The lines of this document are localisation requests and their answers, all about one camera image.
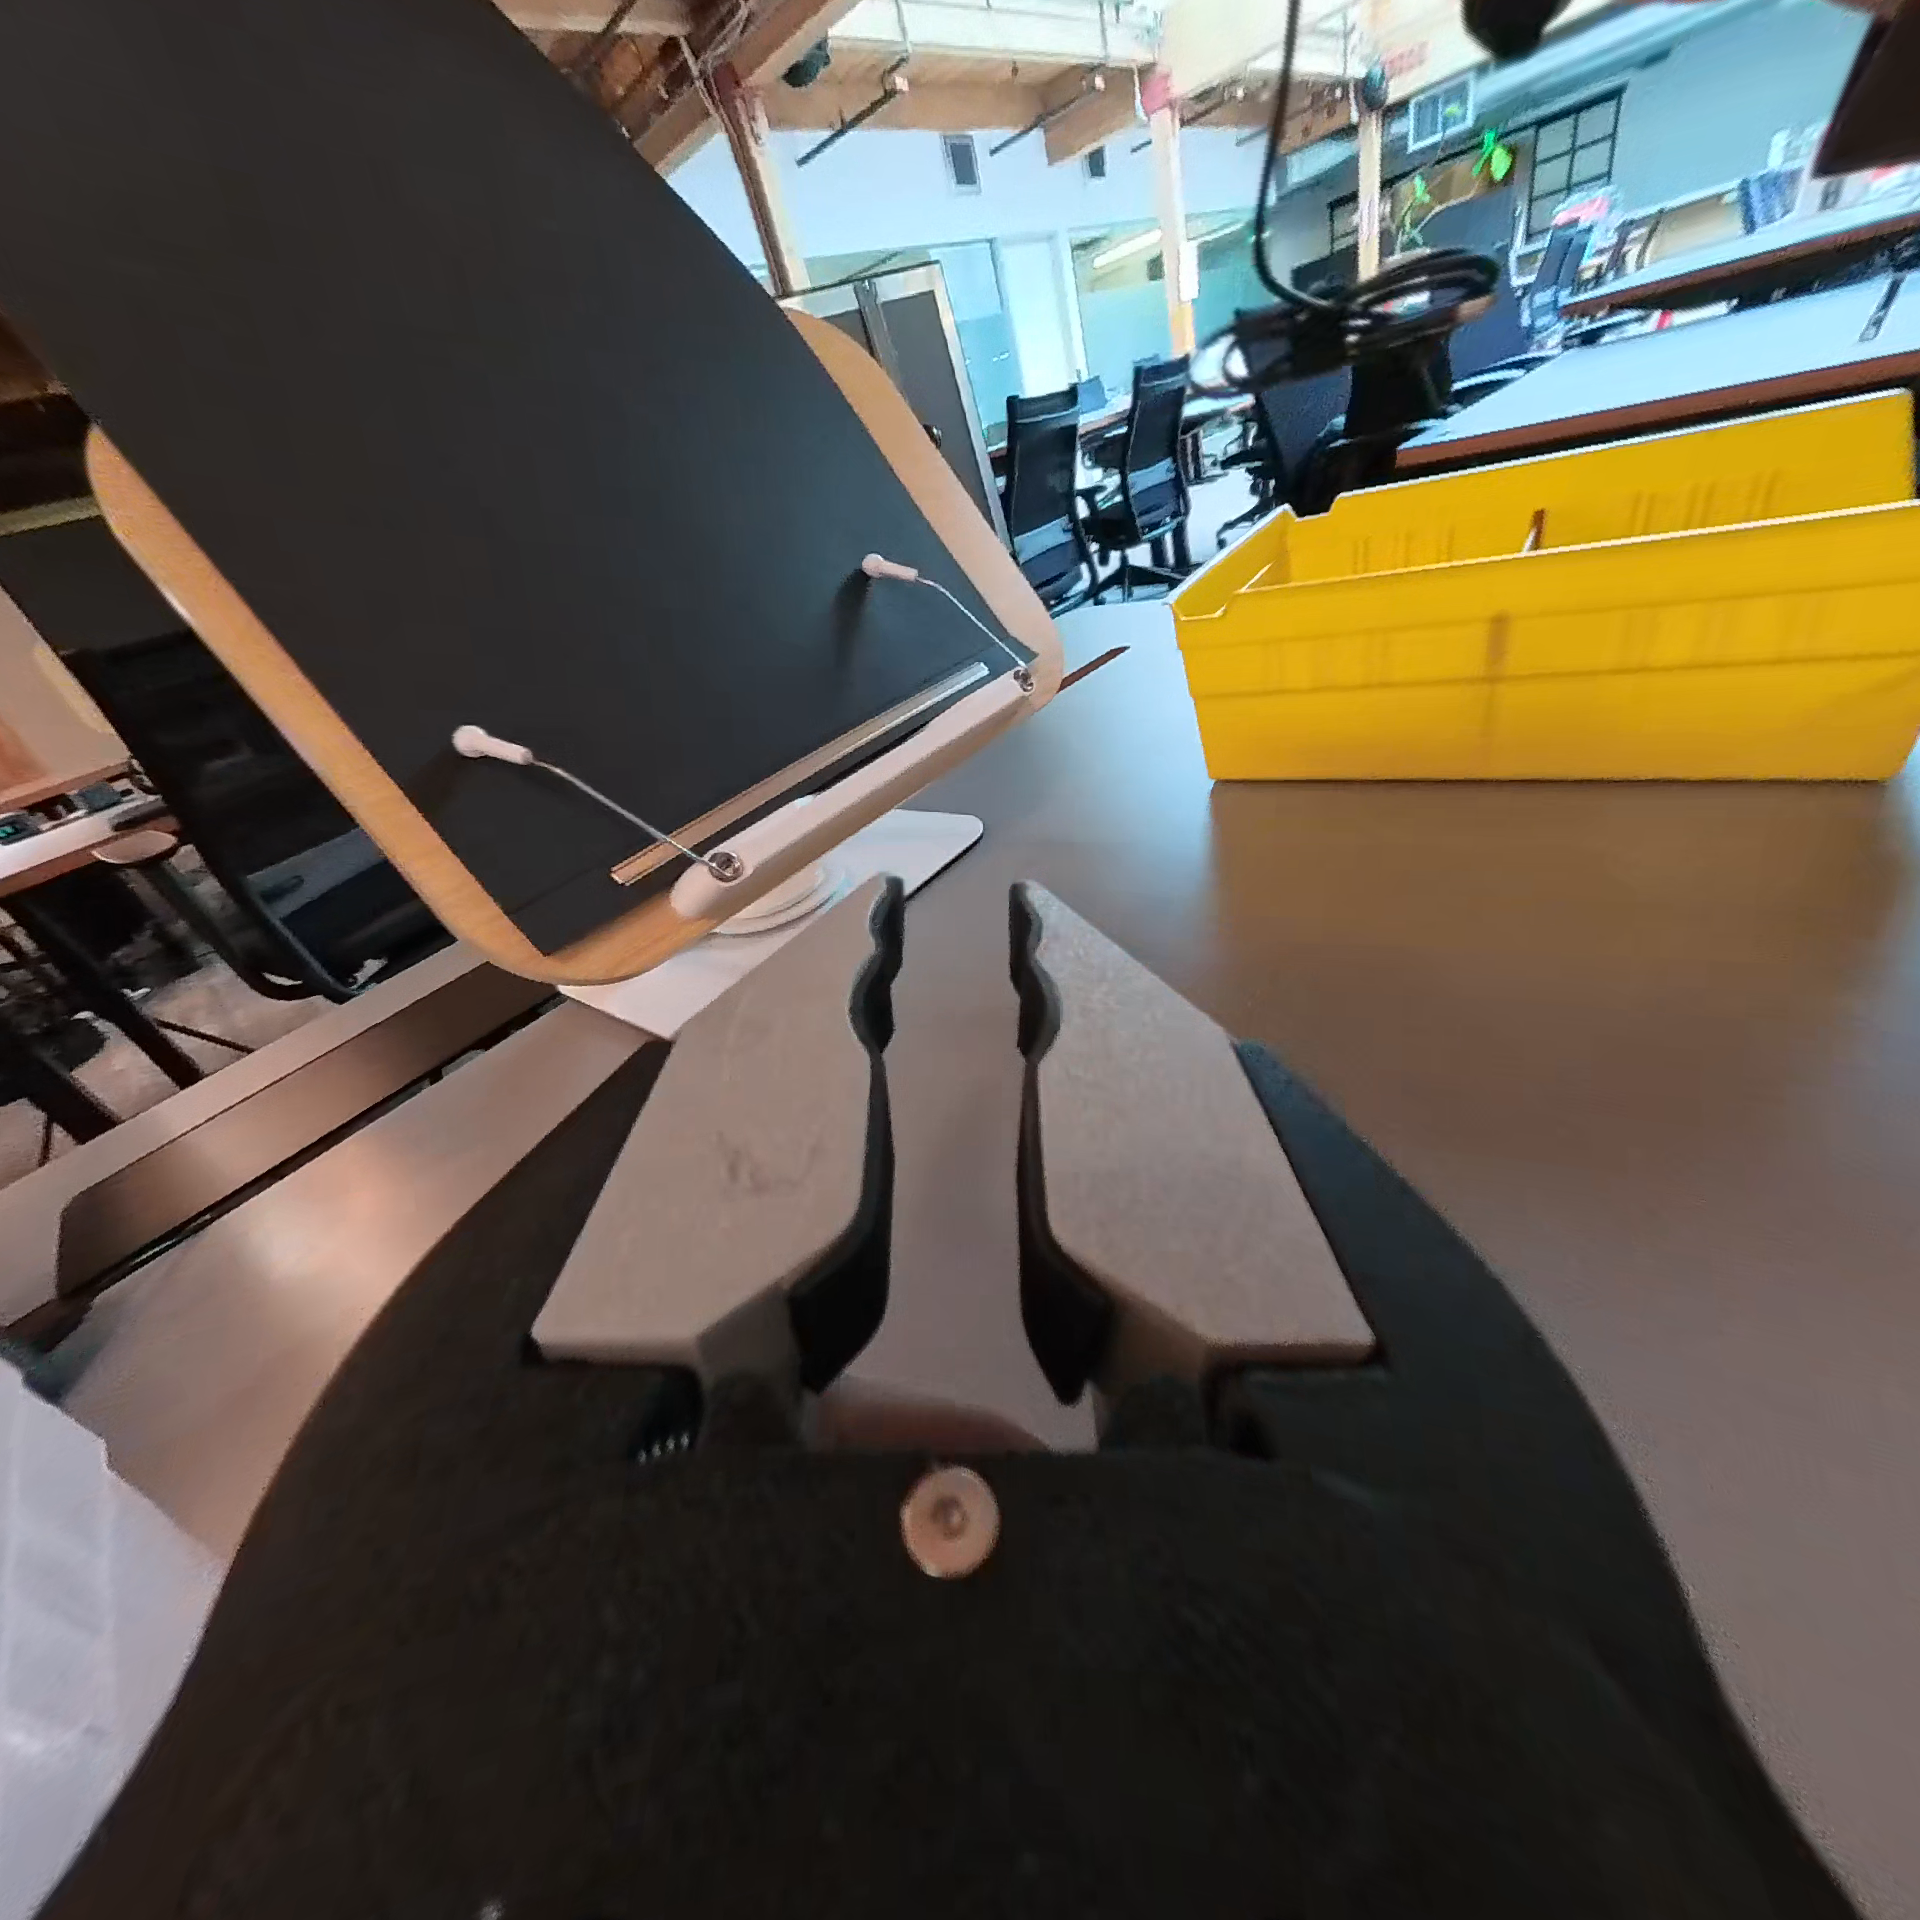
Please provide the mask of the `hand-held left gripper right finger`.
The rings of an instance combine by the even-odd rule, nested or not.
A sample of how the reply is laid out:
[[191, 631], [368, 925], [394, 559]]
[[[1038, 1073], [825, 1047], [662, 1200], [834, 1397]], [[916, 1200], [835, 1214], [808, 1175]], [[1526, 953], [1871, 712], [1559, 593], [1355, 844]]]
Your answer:
[[1019, 1307], [1064, 1405], [1351, 1368], [1377, 1331], [1232, 1036], [1041, 884], [1010, 888]]

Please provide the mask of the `yellow plastic bin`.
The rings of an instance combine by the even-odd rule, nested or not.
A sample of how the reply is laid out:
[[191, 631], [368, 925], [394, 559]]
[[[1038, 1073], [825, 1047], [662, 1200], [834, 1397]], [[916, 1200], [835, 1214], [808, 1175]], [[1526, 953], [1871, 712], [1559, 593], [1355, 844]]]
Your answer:
[[1215, 780], [1881, 784], [1904, 387], [1277, 510], [1172, 600]]

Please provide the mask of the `dark framed partition panel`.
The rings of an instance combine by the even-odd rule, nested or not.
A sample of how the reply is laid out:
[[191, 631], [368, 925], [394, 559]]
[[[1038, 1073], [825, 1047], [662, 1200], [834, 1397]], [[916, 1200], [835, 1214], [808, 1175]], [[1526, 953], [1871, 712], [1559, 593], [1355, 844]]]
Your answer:
[[938, 261], [871, 270], [776, 302], [791, 314], [839, 329], [890, 374], [948, 471], [1006, 544], [1000, 478], [976, 403], [945, 270]]

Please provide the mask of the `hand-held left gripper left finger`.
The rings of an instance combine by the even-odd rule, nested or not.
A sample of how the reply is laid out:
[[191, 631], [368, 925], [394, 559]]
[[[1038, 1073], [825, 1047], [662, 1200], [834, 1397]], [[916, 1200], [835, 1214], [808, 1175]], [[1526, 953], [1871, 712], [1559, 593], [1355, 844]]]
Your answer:
[[803, 1396], [877, 1334], [905, 903], [871, 877], [682, 1026], [533, 1325], [545, 1361]]

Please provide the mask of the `grey office desk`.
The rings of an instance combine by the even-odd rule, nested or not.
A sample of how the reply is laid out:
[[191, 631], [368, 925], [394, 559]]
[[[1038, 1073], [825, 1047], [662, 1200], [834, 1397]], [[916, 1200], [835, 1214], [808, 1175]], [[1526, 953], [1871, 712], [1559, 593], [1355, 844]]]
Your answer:
[[1406, 441], [1396, 475], [1823, 403], [1913, 387], [1915, 376], [1915, 273], [1887, 273], [1561, 352]]

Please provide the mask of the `black wooden book stand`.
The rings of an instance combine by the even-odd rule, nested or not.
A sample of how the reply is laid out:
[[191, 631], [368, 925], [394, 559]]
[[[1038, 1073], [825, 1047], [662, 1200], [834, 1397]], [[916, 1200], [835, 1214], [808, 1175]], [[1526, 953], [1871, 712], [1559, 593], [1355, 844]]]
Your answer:
[[111, 531], [487, 963], [646, 971], [1058, 690], [885, 368], [497, 5], [6, 5], [2, 68]]

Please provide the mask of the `clear plastic bin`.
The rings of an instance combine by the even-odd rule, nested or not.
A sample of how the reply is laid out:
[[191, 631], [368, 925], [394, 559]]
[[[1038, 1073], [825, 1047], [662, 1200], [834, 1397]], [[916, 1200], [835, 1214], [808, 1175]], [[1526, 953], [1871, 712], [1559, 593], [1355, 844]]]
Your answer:
[[2, 1914], [49, 1897], [154, 1738], [220, 1564], [2, 1364]]

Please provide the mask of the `person's right forearm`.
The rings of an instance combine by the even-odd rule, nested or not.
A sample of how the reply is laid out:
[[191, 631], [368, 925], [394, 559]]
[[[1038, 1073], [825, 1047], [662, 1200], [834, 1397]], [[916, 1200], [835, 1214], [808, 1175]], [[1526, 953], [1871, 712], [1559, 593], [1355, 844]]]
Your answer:
[[1917, 163], [1917, 2], [1871, 5], [1868, 14], [1810, 162], [1816, 179]]

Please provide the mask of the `black office chair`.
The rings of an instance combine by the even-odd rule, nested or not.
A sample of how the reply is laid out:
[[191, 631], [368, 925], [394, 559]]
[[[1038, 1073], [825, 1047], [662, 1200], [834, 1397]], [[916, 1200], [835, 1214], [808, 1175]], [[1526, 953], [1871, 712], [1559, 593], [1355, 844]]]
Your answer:
[[1249, 437], [1227, 457], [1249, 471], [1251, 507], [1215, 544], [1281, 507], [1317, 513], [1390, 480], [1401, 444], [1452, 408], [1452, 336], [1486, 306], [1390, 311], [1371, 341], [1358, 320], [1270, 306], [1207, 336], [1206, 387], [1251, 398]]
[[1091, 603], [1137, 588], [1177, 591], [1193, 571], [1190, 493], [1180, 464], [1190, 358], [1142, 363], [1118, 444], [1118, 478], [1108, 493], [1080, 495], [1080, 535], [1091, 548]]
[[1095, 583], [1080, 524], [1080, 384], [1010, 396], [1003, 517], [1015, 564], [1048, 613], [1082, 605]]

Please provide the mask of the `white power strip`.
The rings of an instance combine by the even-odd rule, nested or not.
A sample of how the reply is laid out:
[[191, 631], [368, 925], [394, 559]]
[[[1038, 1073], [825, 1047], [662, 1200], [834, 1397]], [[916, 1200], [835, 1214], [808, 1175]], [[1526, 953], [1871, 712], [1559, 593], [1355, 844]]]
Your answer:
[[35, 806], [2, 813], [2, 848], [46, 838], [80, 824], [103, 823], [108, 829], [140, 829], [169, 824], [171, 807], [146, 791], [122, 786], [86, 786], [80, 794], [49, 795]]

